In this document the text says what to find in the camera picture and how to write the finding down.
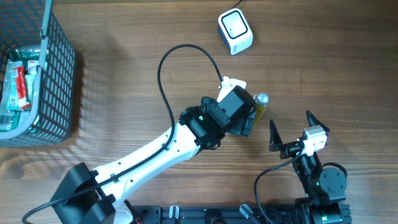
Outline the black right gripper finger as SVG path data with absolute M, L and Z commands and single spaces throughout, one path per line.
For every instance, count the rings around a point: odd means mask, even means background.
M 323 128 L 323 130 L 326 133 L 330 132 L 330 129 L 328 127 L 326 127 L 321 121 L 319 121 L 312 113 L 310 110 L 306 110 L 306 117 L 307 117 L 307 121 L 308 124 L 310 125 L 310 127 L 313 126 L 321 126 Z
M 279 151 L 280 147 L 283 145 L 277 127 L 273 119 L 269 121 L 270 127 L 270 141 L 269 141 L 269 150 L 272 152 Z

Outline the yellow oil bottle silver cap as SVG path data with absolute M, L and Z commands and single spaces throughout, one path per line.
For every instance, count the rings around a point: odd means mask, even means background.
M 257 124 L 262 115 L 266 112 L 268 104 L 269 104 L 269 96 L 266 93 L 258 93 L 254 96 L 254 100 L 256 102 L 256 115 L 254 118 L 254 124 Z

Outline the red white tube packet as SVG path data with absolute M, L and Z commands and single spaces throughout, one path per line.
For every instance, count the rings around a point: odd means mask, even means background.
M 29 110 L 32 107 L 35 76 L 38 74 L 38 60 L 14 62 L 12 67 L 12 92 L 8 107 L 10 110 Z

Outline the green 3M gloves packet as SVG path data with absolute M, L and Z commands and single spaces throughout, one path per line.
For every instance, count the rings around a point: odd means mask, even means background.
M 16 85 L 16 75 L 18 67 L 23 67 L 22 61 L 8 61 L 6 65 L 6 73 L 4 75 L 4 83 L 2 89 L 1 108 L 11 111 L 25 111 L 31 108 L 31 103 L 26 100 L 26 105 L 19 102 L 19 96 Z

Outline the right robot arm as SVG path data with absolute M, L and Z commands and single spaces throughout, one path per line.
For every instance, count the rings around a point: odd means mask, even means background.
M 284 143 L 273 120 L 270 121 L 271 151 L 281 159 L 293 159 L 292 167 L 301 182 L 305 198 L 293 204 L 268 205 L 269 223 L 351 223 L 351 210 L 346 200 L 347 170 L 335 162 L 322 164 L 317 152 L 324 149 L 330 129 L 306 111 L 309 127 L 296 141 Z

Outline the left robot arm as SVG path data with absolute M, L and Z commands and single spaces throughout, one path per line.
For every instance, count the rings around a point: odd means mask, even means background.
M 134 223 L 127 198 L 169 167 L 204 149 L 214 150 L 229 130 L 254 112 L 254 98 L 237 85 L 201 105 L 185 109 L 161 136 L 112 163 L 89 170 L 72 167 L 52 196 L 62 223 Z

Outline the white barcode scanner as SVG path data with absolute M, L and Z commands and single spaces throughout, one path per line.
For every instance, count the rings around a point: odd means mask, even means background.
M 253 43 L 252 30 L 238 8 L 232 8 L 219 16 L 218 33 L 231 55 L 246 50 Z

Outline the dark grey mesh basket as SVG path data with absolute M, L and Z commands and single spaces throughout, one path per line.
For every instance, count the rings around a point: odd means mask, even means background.
M 52 1 L 1 1 L 1 72 L 10 50 L 39 49 L 29 117 L 1 133 L 2 147 L 43 146 L 71 133 L 75 51 L 53 12 Z

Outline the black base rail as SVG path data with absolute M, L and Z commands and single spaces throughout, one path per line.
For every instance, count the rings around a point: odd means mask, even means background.
M 242 204 L 240 207 L 160 207 L 151 205 L 127 208 L 133 223 L 202 224 L 202 223 L 280 223 L 280 224 L 351 224 L 349 205 L 331 204 L 307 206 L 305 204 L 267 205 L 260 210 Z

